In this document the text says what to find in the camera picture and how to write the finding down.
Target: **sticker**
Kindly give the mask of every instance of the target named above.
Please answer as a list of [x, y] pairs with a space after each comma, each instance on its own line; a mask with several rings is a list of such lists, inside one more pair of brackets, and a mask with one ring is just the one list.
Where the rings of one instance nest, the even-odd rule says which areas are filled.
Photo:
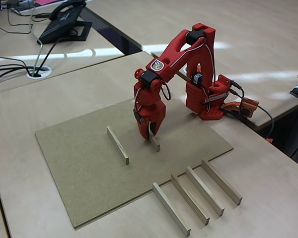
[[152, 64], [150, 65], [150, 68], [156, 72], [162, 70], [163, 67], [164, 67], [164, 63], [157, 59], [154, 62], [152, 62]]
[[[210, 97], [210, 102], [214, 101], [214, 100], [217, 100], [217, 99], [220, 99], [220, 98], [224, 98], [226, 97], [227, 93], [222, 93], [220, 95], [217, 95], [217, 96], [214, 96], [214, 97]], [[208, 103], [209, 102], [209, 99], [205, 99], [204, 101], [205, 103]]]

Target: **pink paper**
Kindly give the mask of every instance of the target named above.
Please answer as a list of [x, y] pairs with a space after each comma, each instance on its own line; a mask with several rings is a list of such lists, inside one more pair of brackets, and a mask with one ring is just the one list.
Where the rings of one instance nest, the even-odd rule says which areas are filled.
[[36, 0], [35, 3], [43, 6], [60, 0]]

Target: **standing wooden stick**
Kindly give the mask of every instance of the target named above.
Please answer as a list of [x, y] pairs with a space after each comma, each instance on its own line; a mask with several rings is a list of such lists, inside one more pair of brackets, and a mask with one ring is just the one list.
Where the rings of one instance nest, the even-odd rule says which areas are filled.
[[154, 146], [155, 150], [157, 152], [159, 152], [160, 151], [160, 143], [157, 140], [157, 138], [154, 135], [152, 135], [151, 133], [149, 134], [149, 141]]
[[190, 166], [186, 168], [185, 174], [188, 176], [190, 181], [198, 189], [198, 191], [205, 197], [207, 202], [212, 206], [215, 212], [221, 216], [223, 215], [224, 208], [220, 202], [214, 197], [213, 193], [209, 188], [202, 182], [202, 180], [197, 176], [197, 174], [191, 169]]
[[107, 126], [107, 135], [110, 137], [110, 139], [114, 143], [116, 149], [118, 150], [119, 154], [123, 158], [126, 165], [128, 165], [129, 164], [129, 157], [128, 157], [126, 151], [124, 150], [123, 146], [119, 142], [117, 136], [114, 134], [113, 130], [110, 128], [110, 126]]
[[210, 162], [202, 160], [202, 168], [209, 174], [209, 176], [227, 193], [227, 195], [239, 205], [242, 201], [242, 196], [230, 183], [211, 165]]
[[164, 192], [161, 190], [161, 188], [156, 182], [152, 184], [152, 189], [155, 195], [159, 198], [160, 202], [167, 209], [168, 213], [171, 215], [171, 217], [174, 219], [174, 221], [177, 223], [177, 225], [180, 227], [183, 233], [188, 237], [190, 235], [191, 229], [187, 228], [185, 223], [182, 221], [182, 218], [175, 212], [169, 198], [164, 194]]
[[197, 214], [197, 216], [201, 219], [204, 225], [207, 225], [210, 220], [210, 216], [208, 213], [195, 201], [195, 199], [188, 193], [180, 184], [179, 178], [177, 176], [171, 175], [171, 182], [175, 186], [175, 188], [182, 195], [184, 200], [189, 204], [192, 210]]

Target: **wooden bar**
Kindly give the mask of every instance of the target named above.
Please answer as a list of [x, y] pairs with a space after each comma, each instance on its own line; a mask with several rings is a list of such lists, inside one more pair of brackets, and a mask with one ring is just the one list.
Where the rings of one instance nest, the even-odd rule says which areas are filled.
[[181, 231], [185, 234], [185, 236], [189, 236], [191, 229], [189, 229], [186, 224], [183, 222], [180, 215], [176, 213], [174, 208], [171, 205], [171, 202], [169, 198], [164, 194], [164, 192], [161, 190], [159, 185], [154, 182], [152, 184], [152, 189], [155, 195], [159, 198], [160, 202], [164, 205], [164, 207], [167, 209], [168, 213], [171, 215], [171, 217], [174, 219], [174, 221], [177, 223], [177, 225], [180, 227]]
[[182, 195], [184, 200], [189, 204], [192, 210], [197, 214], [197, 216], [201, 219], [204, 225], [207, 225], [210, 220], [210, 216], [208, 213], [196, 202], [196, 200], [192, 197], [192, 195], [187, 192], [180, 184], [179, 178], [175, 175], [171, 175], [171, 182], [175, 186], [175, 188]]
[[149, 141], [154, 146], [155, 150], [157, 152], [159, 152], [160, 151], [160, 143], [157, 140], [157, 138], [154, 135], [152, 135], [151, 133], [149, 134]]
[[221, 216], [223, 215], [224, 208], [220, 202], [214, 197], [213, 193], [209, 188], [202, 182], [202, 180], [197, 176], [197, 174], [191, 169], [190, 166], [186, 168], [186, 175], [198, 191], [205, 197], [207, 202], [212, 206], [215, 212]]
[[129, 157], [128, 157], [126, 151], [124, 150], [123, 146], [119, 142], [117, 136], [115, 135], [115, 133], [113, 132], [113, 130], [111, 129], [110, 126], [107, 126], [107, 135], [110, 137], [110, 139], [114, 143], [116, 149], [118, 150], [119, 154], [123, 158], [126, 165], [128, 165], [129, 164]]
[[227, 195], [239, 205], [242, 201], [242, 196], [236, 189], [211, 165], [210, 162], [202, 160], [202, 168], [209, 174], [209, 176], [227, 193]]

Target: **black cable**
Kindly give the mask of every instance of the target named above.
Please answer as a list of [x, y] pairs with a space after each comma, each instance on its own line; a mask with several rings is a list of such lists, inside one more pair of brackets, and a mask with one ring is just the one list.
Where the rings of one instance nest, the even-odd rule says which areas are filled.
[[[5, 67], [5, 66], [23, 66], [23, 65], [21, 65], [21, 64], [15, 64], [15, 63], [0, 65], [0, 67]], [[0, 68], [0, 71], [9, 70], [9, 69], [12, 69], [12, 68]]]
[[8, 17], [8, 23], [9, 23], [9, 25], [10, 26], [29, 26], [30, 24], [25, 24], [25, 23], [21, 23], [21, 24], [12, 24], [11, 22], [10, 22], [10, 17], [9, 17], [9, 8], [7, 9], [7, 17]]
[[12, 58], [7, 58], [7, 57], [1, 57], [1, 56], [0, 56], [0, 59], [15, 60], [15, 61], [22, 62], [24, 67], [26, 68], [27, 73], [30, 74], [30, 71], [28, 70], [29, 67], [26, 65], [26, 63], [23, 60], [21, 60], [21, 59], [12, 59]]
[[13, 32], [13, 31], [7, 31], [7, 30], [4, 30], [3, 28], [0, 28], [0, 30], [6, 32], [6, 33], [9, 33], [9, 34], [23, 34], [23, 35], [27, 35], [27, 34], [30, 34], [31, 33], [31, 29], [32, 29], [32, 26], [30, 28], [30, 31], [29, 32]]
[[[236, 93], [236, 94], [234, 93], [234, 95], [236, 95], [236, 96], [238, 96], [240, 99], [242, 99], [242, 96], [240, 96], [238, 93]], [[273, 132], [273, 129], [274, 129], [274, 126], [275, 126], [274, 118], [273, 118], [273, 116], [269, 113], [269, 111], [267, 111], [267, 110], [266, 110], [265, 108], [263, 108], [261, 105], [258, 105], [258, 108], [261, 109], [263, 112], [265, 112], [265, 113], [269, 116], [269, 118], [270, 118], [270, 120], [271, 120], [271, 122], [272, 122], [272, 126], [271, 126], [271, 128], [270, 128], [268, 134], [264, 137], [265, 139], [267, 139], [267, 138], [271, 135], [271, 133]]]
[[44, 60], [42, 61], [41, 65], [39, 66], [38, 70], [35, 72], [34, 75], [37, 75], [38, 72], [40, 72], [41, 68], [43, 67], [45, 61], [48, 59], [50, 53], [52, 52], [52, 50], [53, 50], [53, 48], [56, 46], [56, 44], [57, 44], [58, 42], [60, 42], [61, 40], [67, 40], [67, 39], [70, 39], [70, 38], [71, 38], [70, 36], [69, 36], [69, 37], [60, 37], [60, 38], [57, 39], [56, 42], [54, 42], [54, 44], [52, 45], [52, 47], [50, 48], [50, 50], [49, 50], [48, 53], [46, 54]]
[[32, 21], [34, 21], [34, 22], [42, 22], [42, 21], [46, 21], [46, 20], [48, 20], [48, 18], [45, 18], [45, 19], [43, 19], [43, 20], [38, 20], [38, 21], [36, 21], [36, 20], [33, 19], [33, 17], [34, 17], [34, 16], [32, 16], [31, 19], [32, 19]]
[[56, 46], [56, 44], [57, 44], [58, 42], [60, 42], [61, 40], [63, 40], [63, 39], [64, 39], [64, 37], [61, 37], [61, 38], [58, 38], [56, 42], [54, 42], [54, 44], [52, 45], [52, 47], [50, 48], [50, 50], [49, 50], [48, 53], [46, 54], [44, 60], [42, 61], [41, 65], [39, 66], [38, 70], [35, 72], [34, 75], [37, 75], [38, 72], [40, 72], [41, 68], [43, 67], [45, 61], [48, 59], [50, 53], [52, 52], [52, 50], [54, 49], [54, 47]]
[[5, 75], [7, 75], [7, 74], [9, 74], [9, 73], [12, 73], [12, 72], [14, 72], [14, 71], [20, 70], [20, 69], [24, 69], [24, 67], [19, 67], [19, 68], [16, 67], [16, 68], [11, 69], [11, 70], [9, 70], [9, 71], [7, 71], [7, 72], [4, 72], [4, 73], [0, 74], [0, 78], [2, 78], [3, 76], [5, 76]]
[[245, 93], [244, 90], [242, 88], [240, 88], [240, 90], [242, 91], [242, 97], [240, 98], [240, 104], [239, 104], [239, 113], [242, 113], [242, 105], [244, 102], [244, 97], [245, 97]]

